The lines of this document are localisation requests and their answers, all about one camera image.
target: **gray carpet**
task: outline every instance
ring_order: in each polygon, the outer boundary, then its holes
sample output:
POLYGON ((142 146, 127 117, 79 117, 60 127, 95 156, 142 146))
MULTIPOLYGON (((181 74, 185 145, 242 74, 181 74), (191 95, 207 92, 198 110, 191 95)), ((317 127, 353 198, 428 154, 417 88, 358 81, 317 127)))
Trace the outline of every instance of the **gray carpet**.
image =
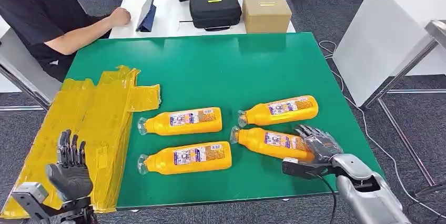
MULTIPOLYGON (((79 0, 92 15, 103 15, 119 6, 121 0, 79 0)), ((346 31, 362 0, 287 0, 293 11, 292 23, 297 31, 311 31, 317 40, 338 43, 346 31)), ((446 88, 445 76, 406 77, 400 88, 446 88)), ((398 123, 418 151, 421 159, 436 181, 446 179, 446 95, 386 95, 384 101, 398 123)), ((26 105, 29 99, 23 95, 0 95, 0 106, 26 105)), ((361 114, 352 108, 363 128, 361 114)), ((13 112, 0 114, 0 205, 14 184, 32 140, 42 123, 44 113, 13 112)), ((408 190, 427 185, 413 163, 409 153, 393 130, 383 110, 375 105, 366 111, 370 135, 395 157, 401 178, 408 190)), ((393 163, 373 143, 375 153, 386 178, 406 214, 412 201, 403 193, 397 182, 393 163)), ((431 195, 427 205, 446 212, 445 192, 431 195)), ((342 199, 335 223, 357 223, 351 210, 342 199)), ((226 203, 208 206, 147 209, 137 213, 129 211, 99 215, 100 223, 328 223, 332 207, 331 196, 243 203, 226 203)), ((418 205, 410 207, 414 223, 434 223, 436 216, 418 205)))

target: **person's arm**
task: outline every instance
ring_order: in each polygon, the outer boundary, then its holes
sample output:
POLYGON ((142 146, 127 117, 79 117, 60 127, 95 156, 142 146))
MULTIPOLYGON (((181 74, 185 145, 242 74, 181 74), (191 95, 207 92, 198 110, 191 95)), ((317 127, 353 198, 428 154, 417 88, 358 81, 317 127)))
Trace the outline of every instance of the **person's arm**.
POLYGON ((116 26, 124 26, 130 22, 130 13, 124 8, 117 8, 104 19, 83 28, 78 28, 65 33, 55 39, 45 42, 51 49, 64 54, 71 55, 77 50, 91 44, 110 29, 116 26))

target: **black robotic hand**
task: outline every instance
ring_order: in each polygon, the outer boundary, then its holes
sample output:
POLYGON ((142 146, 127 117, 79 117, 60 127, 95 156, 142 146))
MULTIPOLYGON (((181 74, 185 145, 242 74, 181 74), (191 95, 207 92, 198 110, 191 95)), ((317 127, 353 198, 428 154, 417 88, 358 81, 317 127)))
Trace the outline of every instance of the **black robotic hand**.
POLYGON ((313 152, 315 159, 312 163, 326 164, 332 156, 343 153, 341 147, 328 132, 306 125, 297 126, 295 131, 313 152))
POLYGON ((85 163, 85 141, 77 149, 77 135, 73 135, 70 144, 71 130, 61 133, 57 145, 57 164, 45 167, 46 176, 56 187, 58 196, 63 202, 87 197, 93 183, 85 163))

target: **person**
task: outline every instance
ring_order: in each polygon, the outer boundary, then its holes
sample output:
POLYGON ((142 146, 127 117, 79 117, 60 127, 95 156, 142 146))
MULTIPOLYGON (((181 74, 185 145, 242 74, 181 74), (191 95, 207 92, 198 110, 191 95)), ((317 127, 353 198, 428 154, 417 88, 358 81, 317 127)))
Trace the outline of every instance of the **person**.
POLYGON ((78 0, 0 0, 0 16, 50 76, 63 82, 76 52, 130 22, 118 7, 106 17, 86 14, 78 0))

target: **yellow bottle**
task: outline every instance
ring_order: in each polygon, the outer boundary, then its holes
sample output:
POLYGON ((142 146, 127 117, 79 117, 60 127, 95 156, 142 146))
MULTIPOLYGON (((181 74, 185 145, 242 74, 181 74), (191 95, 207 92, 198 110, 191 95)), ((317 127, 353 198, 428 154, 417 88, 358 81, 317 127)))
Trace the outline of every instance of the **yellow bottle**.
POLYGON ((219 132, 221 127, 221 111, 218 107, 164 112, 150 119, 141 118, 138 122, 141 135, 157 133, 161 136, 171 136, 219 132))
POLYGON ((166 148, 151 156, 141 155, 138 159, 141 174, 149 171, 170 175, 223 170, 231 165, 231 148, 227 141, 166 148))
POLYGON ((310 95, 260 103, 247 111, 239 111, 238 124, 258 126, 311 119, 318 114, 318 103, 310 95))
POLYGON ((314 159, 313 153, 301 137, 261 128, 240 129, 234 126, 230 142, 238 142, 251 151, 281 159, 294 157, 305 162, 314 159))

